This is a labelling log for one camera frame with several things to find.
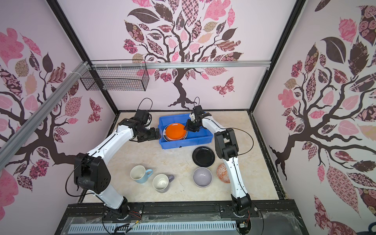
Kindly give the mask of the orange plate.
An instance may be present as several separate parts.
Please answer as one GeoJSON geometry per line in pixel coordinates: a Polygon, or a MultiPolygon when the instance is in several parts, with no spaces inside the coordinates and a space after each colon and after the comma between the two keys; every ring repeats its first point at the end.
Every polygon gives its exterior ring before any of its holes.
{"type": "Polygon", "coordinates": [[[185,126],[181,123],[172,123],[164,129],[163,137],[168,142],[183,140],[188,135],[184,128],[185,126]]]}

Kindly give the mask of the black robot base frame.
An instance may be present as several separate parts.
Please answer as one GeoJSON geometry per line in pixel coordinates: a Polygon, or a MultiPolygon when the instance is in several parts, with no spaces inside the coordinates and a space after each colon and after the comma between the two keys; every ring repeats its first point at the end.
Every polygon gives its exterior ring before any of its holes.
{"type": "Polygon", "coordinates": [[[230,201],[129,203],[124,219],[101,203],[67,207],[56,234],[64,235],[72,224],[234,221],[237,235],[306,235],[307,228],[293,200],[256,200],[250,210],[238,215],[230,201]]]}

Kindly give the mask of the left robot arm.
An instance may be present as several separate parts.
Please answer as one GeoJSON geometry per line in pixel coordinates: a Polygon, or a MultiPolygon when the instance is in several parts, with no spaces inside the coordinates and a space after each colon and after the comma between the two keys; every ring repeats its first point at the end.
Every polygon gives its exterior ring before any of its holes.
{"type": "Polygon", "coordinates": [[[126,199],[111,185],[111,174],[108,163],[118,150],[128,141],[137,139],[138,143],[159,140],[160,130],[145,127],[141,121],[125,118],[97,147],[85,154],[78,154],[75,158],[74,183],[99,198],[106,207],[113,210],[120,209],[126,199]]]}

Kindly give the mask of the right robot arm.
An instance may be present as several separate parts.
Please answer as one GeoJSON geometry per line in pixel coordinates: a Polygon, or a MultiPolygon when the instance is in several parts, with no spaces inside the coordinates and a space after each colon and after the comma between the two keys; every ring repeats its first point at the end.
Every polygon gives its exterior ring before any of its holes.
{"type": "Polygon", "coordinates": [[[230,184],[231,198],[234,212],[245,214],[252,206],[252,200],[242,179],[239,167],[239,145],[233,128],[226,128],[219,124],[209,113],[189,115],[186,130],[198,131],[201,127],[209,130],[214,137],[217,156],[223,160],[230,184]]]}

